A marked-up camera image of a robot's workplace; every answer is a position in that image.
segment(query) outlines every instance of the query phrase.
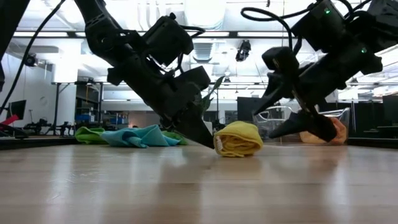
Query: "green cloth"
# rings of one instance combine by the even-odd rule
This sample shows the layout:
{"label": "green cloth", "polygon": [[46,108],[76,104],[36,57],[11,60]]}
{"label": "green cloth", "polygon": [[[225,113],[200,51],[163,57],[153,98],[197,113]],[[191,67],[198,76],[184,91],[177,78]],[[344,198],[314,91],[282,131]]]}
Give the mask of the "green cloth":
{"label": "green cloth", "polygon": [[166,137],[172,138],[172,139],[176,139],[176,140],[180,140],[179,145],[182,146],[187,146],[188,142],[185,140],[184,137],[182,137],[181,135],[177,134],[177,133],[171,133],[168,131],[162,131],[162,134]]}
{"label": "green cloth", "polygon": [[101,134],[105,132],[103,128],[91,128],[86,127],[79,128],[75,133],[75,138],[79,142],[84,142],[86,144],[107,144],[101,138]]}

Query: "orange cloth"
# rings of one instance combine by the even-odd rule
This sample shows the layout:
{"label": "orange cloth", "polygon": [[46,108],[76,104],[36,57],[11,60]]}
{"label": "orange cloth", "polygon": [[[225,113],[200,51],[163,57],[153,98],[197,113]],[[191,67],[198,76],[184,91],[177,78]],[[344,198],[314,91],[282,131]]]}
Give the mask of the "orange cloth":
{"label": "orange cloth", "polygon": [[[342,122],[339,121],[337,118],[330,118],[333,124],[335,125],[335,128],[337,130],[337,136],[331,140],[331,143],[334,144],[344,144],[344,142],[347,140],[347,128],[345,125],[343,125]],[[310,144],[324,144],[326,143],[324,140],[316,137],[315,135],[309,133],[308,131],[303,131],[300,133],[300,139],[304,143],[310,143]]]}

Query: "desk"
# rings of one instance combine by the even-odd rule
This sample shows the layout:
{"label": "desk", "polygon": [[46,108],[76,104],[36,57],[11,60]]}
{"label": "desk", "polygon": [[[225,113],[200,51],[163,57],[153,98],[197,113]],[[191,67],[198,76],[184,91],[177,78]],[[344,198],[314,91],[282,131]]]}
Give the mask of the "desk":
{"label": "desk", "polygon": [[46,223],[397,223],[398,152],[265,146],[0,151],[0,220]]}

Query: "computer monitor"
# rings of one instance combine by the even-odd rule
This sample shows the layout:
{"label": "computer monitor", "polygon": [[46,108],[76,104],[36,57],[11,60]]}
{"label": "computer monitor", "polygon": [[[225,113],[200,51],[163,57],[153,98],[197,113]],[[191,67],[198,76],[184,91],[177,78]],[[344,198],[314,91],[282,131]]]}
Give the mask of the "computer monitor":
{"label": "computer monitor", "polygon": [[398,96],[383,96],[384,119],[398,122]]}
{"label": "computer monitor", "polygon": [[19,120],[24,119],[26,100],[15,101],[8,104],[7,119],[17,115]]}

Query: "ceiling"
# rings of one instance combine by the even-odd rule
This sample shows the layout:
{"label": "ceiling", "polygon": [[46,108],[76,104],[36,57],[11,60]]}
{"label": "ceiling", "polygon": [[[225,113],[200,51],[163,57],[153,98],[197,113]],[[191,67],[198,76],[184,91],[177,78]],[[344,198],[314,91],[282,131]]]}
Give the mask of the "ceiling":
{"label": "ceiling", "polygon": [[[306,8],[310,0],[272,0],[268,11],[277,15],[290,14]],[[350,0],[353,6],[360,3],[359,0]],[[106,1],[107,10],[125,29],[135,29],[145,31],[155,21],[164,14],[174,12],[180,24],[201,26],[208,30],[217,31],[266,31],[280,32],[278,35],[286,36],[283,28],[278,22],[254,22],[243,18],[240,10],[243,7],[265,8],[267,0],[113,0]],[[58,0],[31,0],[28,10],[19,24],[18,31],[33,31],[40,25],[44,17],[58,4]],[[335,3],[342,14],[347,10],[340,2]],[[292,26],[300,17],[287,20]],[[44,31],[84,31],[83,18],[73,0],[67,0],[44,27]],[[87,43],[83,39],[63,40],[63,39],[37,39],[36,46],[65,46],[65,41],[80,41],[81,62],[79,76],[93,77],[98,81],[105,81],[109,64],[104,60],[92,55]],[[261,59],[261,54],[271,47],[287,45],[287,40],[283,38],[255,39],[248,38],[251,43],[252,51],[248,59],[244,62],[236,62],[235,55],[242,39],[195,39],[195,50],[183,60],[183,68],[188,70],[197,66],[204,66],[210,78],[214,81],[222,75],[229,75],[232,82],[267,82],[267,67]],[[27,44],[28,39],[14,39],[13,43],[18,47]],[[43,59],[52,61],[56,54],[38,54]],[[199,64],[194,58],[208,59],[206,64]],[[314,62],[318,54],[304,41],[301,51],[297,58],[300,63]],[[359,82],[395,82],[396,81],[396,60],[383,58],[384,65],[388,65],[384,73],[368,75],[366,77],[357,74]],[[258,86],[261,90],[249,91],[252,95],[261,95],[264,86]],[[238,88],[238,86],[224,86],[223,88]],[[379,86],[354,86],[341,91],[341,96],[351,97],[357,93],[368,93],[374,91]],[[127,86],[106,86],[109,91],[127,91]],[[236,91],[225,90],[234,94]]]}

